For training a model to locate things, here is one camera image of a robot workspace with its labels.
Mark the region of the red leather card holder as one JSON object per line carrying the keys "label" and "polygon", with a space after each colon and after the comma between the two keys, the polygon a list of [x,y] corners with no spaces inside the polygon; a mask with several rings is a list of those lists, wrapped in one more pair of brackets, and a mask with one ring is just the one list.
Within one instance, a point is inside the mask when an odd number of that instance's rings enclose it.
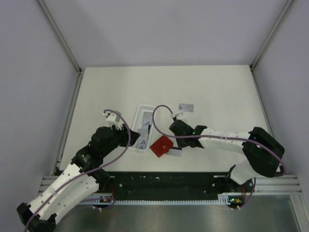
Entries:
{"label": "red leather card holder", "polygon": [[157,139],[151,146],[151,151],[160,158],[173,147],[174,143],[167,136],[163,135]]}

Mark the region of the silver magnetic stripe card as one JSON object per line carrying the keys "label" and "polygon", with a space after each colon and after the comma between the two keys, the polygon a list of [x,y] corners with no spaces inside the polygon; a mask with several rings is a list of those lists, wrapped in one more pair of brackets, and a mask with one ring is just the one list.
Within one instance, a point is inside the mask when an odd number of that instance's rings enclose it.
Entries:
{"label": "silver magnetic stripe card", "polygon": [[180,157],[182,155],[182,150],[176,147],[172,147],[166,154],[170,156]]}

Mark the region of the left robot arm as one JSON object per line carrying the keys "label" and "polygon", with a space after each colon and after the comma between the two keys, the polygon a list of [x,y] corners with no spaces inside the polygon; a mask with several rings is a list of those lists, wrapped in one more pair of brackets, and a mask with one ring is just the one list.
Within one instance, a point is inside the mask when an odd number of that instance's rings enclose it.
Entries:
{"label": "left robot arm", "polygon": [[52,232],[65,215],[87,196],[106,191],[110,176],[101,165],[118,147],[133,146],[140,133],[125,125],[121,129],[100,127],[60,176],[36,199],[21,203],[17,213],[26,232]]}

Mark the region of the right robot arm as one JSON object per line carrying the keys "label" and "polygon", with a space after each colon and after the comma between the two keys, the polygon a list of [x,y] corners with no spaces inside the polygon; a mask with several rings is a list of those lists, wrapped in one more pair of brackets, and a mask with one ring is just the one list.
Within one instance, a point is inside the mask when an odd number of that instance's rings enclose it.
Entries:
{"label": "right robot arm", "polygon": [[261,127],[249,132],[228,132],[198,125],[194,129],[180,119],[174,120],[169,130],[177,137],[179,147],[216,148],[244,155],[245,160],[228,171],[225,185],[237,191],[259,175],[273,178],[285,174],[280,164],[284,147]]}

